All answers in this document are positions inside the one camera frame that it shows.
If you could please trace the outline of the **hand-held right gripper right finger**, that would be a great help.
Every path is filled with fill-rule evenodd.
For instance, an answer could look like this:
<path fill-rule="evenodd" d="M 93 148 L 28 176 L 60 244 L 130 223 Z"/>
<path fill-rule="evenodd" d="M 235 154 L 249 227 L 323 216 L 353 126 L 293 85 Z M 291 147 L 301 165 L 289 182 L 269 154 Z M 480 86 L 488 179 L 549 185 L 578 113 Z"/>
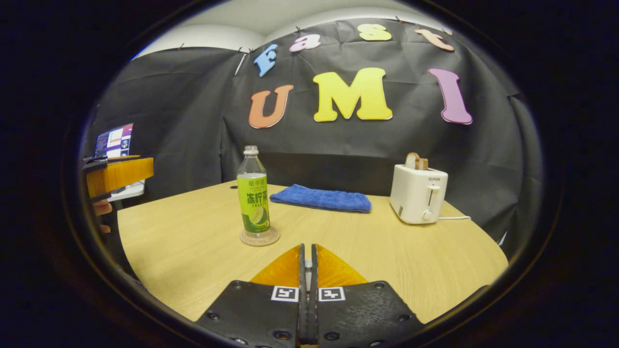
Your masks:
<path fill-rule="evenodd" d="M 352 268 L 313 244 L 309 343 L 317 347 L 393 347 L 424 327 L 384 280 L 353 280 Z"/>

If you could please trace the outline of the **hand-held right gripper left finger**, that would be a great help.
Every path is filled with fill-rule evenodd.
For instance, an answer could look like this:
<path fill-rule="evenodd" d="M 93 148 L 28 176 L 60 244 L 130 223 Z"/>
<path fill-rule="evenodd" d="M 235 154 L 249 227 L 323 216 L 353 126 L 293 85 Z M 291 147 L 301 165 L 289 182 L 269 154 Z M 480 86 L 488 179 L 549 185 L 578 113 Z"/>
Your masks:
<path fill-rule="evenodd" d="M 298 347 L 307 308 L 305 245 L 283 253 L 252 281 L 232 280 L 196 321 L 244 347 Z"/>

